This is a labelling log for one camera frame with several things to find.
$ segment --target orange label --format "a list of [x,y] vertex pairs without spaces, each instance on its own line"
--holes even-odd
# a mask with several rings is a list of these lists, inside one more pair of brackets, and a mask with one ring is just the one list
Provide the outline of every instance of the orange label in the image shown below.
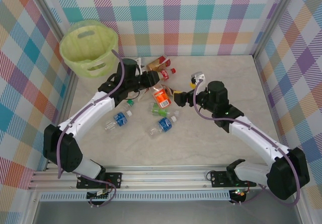
[[161,108],[165,108],[168,105],[171,104],[171,101],[166,94],[166,91],[164,89],[158,91],[157,93],[154,94],[156,101],[159,103]]

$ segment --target water bottle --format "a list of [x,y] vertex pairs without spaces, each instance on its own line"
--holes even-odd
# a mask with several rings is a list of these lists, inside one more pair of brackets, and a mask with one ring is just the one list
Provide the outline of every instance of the water bottle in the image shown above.
[[118,109],[120,109],[121,112],[126,112],[130,110],[133,105],[133,100],[127,100],[126,102],[122,102],[120,105],[118,105]]
[[177,121],[176,116],[172,116],[169,118],[164,117],[161,120],[159,120],[156,125],[152,126],[148,130],[148,133],[151,137],[156,137],[156,136],[160,135],[160,133],[162,133],[162,132],[169,131],[176,121]]
[[169,108],[161,109],[157,103],[153,103],[153,102],[150,103],[148,110],[154,116],[161,116],[161,117],[176,116],[176,117],[179,117],[178,110],[173,111]]
[[111,120],[105,123],[105,130],[112,131],[113,129],[121,127],[127,123],[129,117],[132,116],[132,112],[128,109],[130,109],[133,106],[133,104],[131,102],[129,103],[129,101],[131,100],[128,100],[120,106],[120,108],[123,109],[123,111],[119,112]]

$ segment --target green plastic basket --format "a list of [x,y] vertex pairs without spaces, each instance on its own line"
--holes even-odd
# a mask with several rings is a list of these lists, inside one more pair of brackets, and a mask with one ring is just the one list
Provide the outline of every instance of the green plastic basket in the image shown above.
[[72,25],[60,42],[59,52],[65,63],[78,76],[105,76],[117,61],[118,35],[95,20]]

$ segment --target plaid wall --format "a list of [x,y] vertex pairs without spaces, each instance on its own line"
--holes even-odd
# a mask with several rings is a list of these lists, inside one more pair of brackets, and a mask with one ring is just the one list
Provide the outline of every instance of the plaid wall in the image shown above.
[[[46,0],[61,24],[94,19],[122,56],[250,54],[279,0]],[[55,8],[57,1],[60,9]]]
[[310,211],[322,217],[322,0],[291,1],[257,66],[283,143],[306,154]]
[[70,70],[33,0],[0,0],[0,223],[17,223],[22,194],[44,164]]

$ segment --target metal bracket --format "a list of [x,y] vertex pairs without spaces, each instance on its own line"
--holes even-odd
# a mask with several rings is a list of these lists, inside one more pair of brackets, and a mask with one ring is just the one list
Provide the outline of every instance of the metal bracket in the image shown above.
[[211,186],[213,188],[218,187],[256,187],[256,183],[251,181],[235,181],[234,184],[227,177],[226,171],[212,171],[210,172]]
[[[116,189],[121,188],[122,173],[119,173],[119,172],[105,173],[103,179],[114,184],[116,186]],[[94,182],[80,176],[77,178],[76,188],[77,189],[105,189],[106,184]]]

